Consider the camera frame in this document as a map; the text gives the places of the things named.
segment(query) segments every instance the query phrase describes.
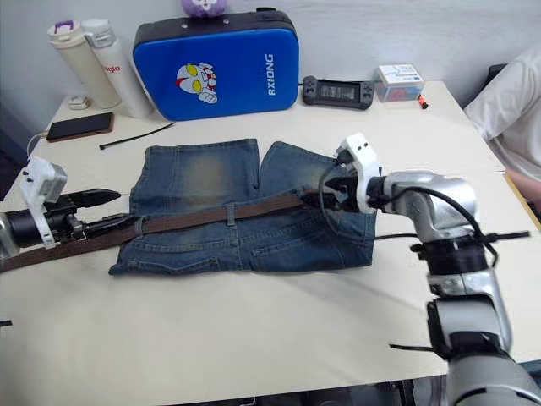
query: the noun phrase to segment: orange marker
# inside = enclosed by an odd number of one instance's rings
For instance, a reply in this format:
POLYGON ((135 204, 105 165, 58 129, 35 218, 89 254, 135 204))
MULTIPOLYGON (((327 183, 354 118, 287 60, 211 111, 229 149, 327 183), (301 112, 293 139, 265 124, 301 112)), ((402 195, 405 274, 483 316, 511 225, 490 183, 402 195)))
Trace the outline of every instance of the orange marker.
POLYGON ((417 98, 417 100, 419 100, 419 106, 421 106, 421 108, 424 110, 425 108, 429 108, 429 104, 426 102, 426 100, 424 100, 424 97, 422 97, 421 95, 419 95, 419 97, 417 98))

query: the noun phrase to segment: smartphone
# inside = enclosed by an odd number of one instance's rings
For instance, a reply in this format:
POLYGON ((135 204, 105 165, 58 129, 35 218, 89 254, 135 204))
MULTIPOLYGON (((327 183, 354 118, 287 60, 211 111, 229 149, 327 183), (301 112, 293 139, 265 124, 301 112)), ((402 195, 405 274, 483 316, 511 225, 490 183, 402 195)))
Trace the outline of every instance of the smartphone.
POLYGON ((87 135, 110 133, 114 117, 112 112, 104 112, 94 116, 52 123, 47 135, 47 141, 57 142, 87 135))

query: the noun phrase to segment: bottle cap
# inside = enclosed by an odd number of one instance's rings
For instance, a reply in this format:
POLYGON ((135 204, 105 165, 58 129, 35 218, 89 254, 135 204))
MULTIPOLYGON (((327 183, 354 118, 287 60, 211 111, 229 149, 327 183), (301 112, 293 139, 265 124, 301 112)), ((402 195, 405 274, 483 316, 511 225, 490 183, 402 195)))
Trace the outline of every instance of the bottle cap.
POLYGON ((82 25, 86 40, 94 48, 109 47, 117 40, 111 23, 106 19, 87 19, 82 25))
POLYGON ((55 48, 69 48, 85 42, 83 29, 79 21, 68 19, 59 21, 47 30, 49 42, 55 48))

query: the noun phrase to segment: jeans pocket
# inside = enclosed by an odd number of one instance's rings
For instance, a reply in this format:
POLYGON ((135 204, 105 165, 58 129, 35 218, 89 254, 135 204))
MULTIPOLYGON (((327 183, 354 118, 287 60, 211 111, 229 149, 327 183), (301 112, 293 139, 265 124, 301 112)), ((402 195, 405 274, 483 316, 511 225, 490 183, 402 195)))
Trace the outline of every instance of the jeans pocket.
POLYGON ((220 262, 215 257, 197 261, 188 265, 172 267, 155 262, 131 260, 128 262, 128 272, 150 273, 156 275, 192 275, 201 272, 220 271, 220 262))
POLYGON ((324 231, 252 250, 257 271, 302 272, 343 269, 342 255, 324 231))

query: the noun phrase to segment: person's arm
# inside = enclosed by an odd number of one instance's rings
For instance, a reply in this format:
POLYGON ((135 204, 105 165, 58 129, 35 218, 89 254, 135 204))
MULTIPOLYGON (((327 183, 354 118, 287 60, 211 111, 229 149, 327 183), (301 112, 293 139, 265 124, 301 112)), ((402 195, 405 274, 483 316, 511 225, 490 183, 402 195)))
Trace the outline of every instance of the person's arm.
POLYGON ((541 213, 541 182, 527 178, 509 168, 505 169, 505 173, 511 178, 522 196, 530 203, 533 203, 535 209, 541 213))

